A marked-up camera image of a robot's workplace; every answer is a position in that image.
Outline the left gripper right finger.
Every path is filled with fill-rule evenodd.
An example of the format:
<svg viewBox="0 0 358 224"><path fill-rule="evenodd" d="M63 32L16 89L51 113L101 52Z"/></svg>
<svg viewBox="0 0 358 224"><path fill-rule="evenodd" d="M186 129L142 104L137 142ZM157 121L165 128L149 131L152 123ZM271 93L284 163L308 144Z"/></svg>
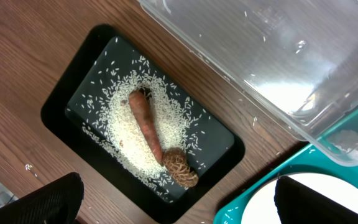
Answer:
<svg viewBox="0 0 358 224"><path fill-rule="evenodd" d="M358 213L287 176L277 180L274 203L282 224L358 224Z"/></svg>

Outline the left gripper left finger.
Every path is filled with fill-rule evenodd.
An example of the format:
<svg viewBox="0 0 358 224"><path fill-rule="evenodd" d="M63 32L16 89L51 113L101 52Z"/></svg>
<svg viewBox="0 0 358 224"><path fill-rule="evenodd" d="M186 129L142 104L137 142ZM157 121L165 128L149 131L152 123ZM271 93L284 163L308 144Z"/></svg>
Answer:
<svg viewBox="0 0 358 224"><path fill-rule="evenodd" d="M85 188L77 172L63 177L0 208L0 224L73 224Z"/></svg>

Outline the large white plate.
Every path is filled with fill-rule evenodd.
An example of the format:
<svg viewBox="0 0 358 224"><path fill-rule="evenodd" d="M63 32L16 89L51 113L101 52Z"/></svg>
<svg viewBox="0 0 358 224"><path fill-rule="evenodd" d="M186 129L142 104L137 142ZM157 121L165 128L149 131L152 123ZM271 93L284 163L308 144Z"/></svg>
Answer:
<svg viewBox="0 0 358 224"><path fill-rule="evenodd" d="M345 180L312 172L292 173L287 177L358 214L358 188ZM275 178L267 182L253 194L242 214L242 223L281 222L273 200L277 181L278 178Z"/></svg>

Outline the pile of white rice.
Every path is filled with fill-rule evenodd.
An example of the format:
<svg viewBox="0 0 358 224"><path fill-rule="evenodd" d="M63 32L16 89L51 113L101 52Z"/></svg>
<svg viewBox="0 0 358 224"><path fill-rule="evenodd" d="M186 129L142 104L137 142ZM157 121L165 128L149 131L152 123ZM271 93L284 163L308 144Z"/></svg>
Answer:
<svg viewBox="0 0 358 224"><path fill-rule="evenodd" d="M194 101L185 97L180 102L176 84L152 68L144 56L99 59L89 77L73 104L85 116L83 132L152 190L177 184L147 145L129 106L129 94L139 90L149 102L163 154L177 147L193 155L198 148L198 133L191 127L199 125L201 116L192 112Z"/></svg>

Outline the orange carrot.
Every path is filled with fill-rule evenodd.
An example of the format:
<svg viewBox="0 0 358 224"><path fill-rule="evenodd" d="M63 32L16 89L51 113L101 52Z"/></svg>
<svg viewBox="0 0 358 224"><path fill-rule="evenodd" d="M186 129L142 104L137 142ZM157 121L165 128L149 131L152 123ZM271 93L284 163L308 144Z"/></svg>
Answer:
<svg viewBox="0 0 358 224"><path fill-rule="evenodd" d="M129 94L129 106L154 158L162 166L163 151L154 126L149 102L141 91L135 90Z"/></svg>

